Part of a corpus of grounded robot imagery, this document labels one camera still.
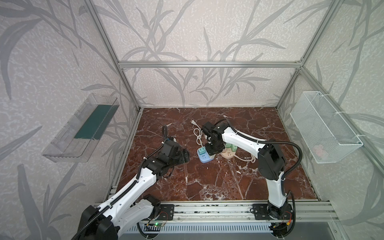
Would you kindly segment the light green cube adapter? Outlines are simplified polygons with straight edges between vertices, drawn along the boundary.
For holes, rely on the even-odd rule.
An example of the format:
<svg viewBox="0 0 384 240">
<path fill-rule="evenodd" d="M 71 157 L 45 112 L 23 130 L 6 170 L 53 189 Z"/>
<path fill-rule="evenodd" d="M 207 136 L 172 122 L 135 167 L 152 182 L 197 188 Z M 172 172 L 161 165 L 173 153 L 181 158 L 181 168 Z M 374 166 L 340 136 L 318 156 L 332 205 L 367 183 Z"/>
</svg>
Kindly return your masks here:
<svg viewBox="0 0 384 240">
<path fill-rule="evenodd" d="M 231 150 L 232 150 L 232 152 L 236 152 L 236 151 L 237 151 L 237 149 L 238 149 L 238 147 L 237 147 L 237 146 L 235 146 L 235 145 L 231 145 Z"/>
</svg>

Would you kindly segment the teal cube adapter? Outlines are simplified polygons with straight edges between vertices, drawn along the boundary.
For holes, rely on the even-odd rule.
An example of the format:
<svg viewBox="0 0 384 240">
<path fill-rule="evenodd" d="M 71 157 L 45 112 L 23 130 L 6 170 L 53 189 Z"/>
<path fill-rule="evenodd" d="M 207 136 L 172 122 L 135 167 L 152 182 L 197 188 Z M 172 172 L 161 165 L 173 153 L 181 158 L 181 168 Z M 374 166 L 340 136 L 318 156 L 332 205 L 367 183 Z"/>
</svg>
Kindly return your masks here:
<svg viewBox="0 0 384 240">
<path fill-rule="evenodd" d="M 206 151 L 206 148 L 205 148 L 205 147 L 201 147 L 201 148 L 198 149 L 198 154 L 199 154 L 199 155 L 204 155 L 206 152 L 207 152 L 207 151 Z"/>
</svg>

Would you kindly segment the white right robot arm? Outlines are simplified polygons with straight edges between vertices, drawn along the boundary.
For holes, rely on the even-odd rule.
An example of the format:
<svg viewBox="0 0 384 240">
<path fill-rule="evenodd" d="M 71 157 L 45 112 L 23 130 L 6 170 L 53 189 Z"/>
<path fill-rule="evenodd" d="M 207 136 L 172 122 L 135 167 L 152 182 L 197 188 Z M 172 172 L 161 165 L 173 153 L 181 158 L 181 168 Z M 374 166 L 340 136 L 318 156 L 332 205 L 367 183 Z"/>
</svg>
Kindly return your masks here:
<svg viewBox="0 0 384 240">
<path fill-rule="evenodd" d="M 223 119 L 215 125 L 207 122 L 202 126 L 206 136 L 205 148 L 212 156 L 221 153 L 227 144 L 234 145 L 251 155 L 259 162 L 258 170 L 267 181 L 268 207 L 267 214 L 274 220 L 280 219 L 288 210 L 287 194 L 284 191 L 284 180 L 293 169 L 285 171 L 286 159 L 281 145 L 291 145 L 299 153 L 301 149 L 292 142 L 261 140 L 236 130 L 229 120 Z"/>
</svg>

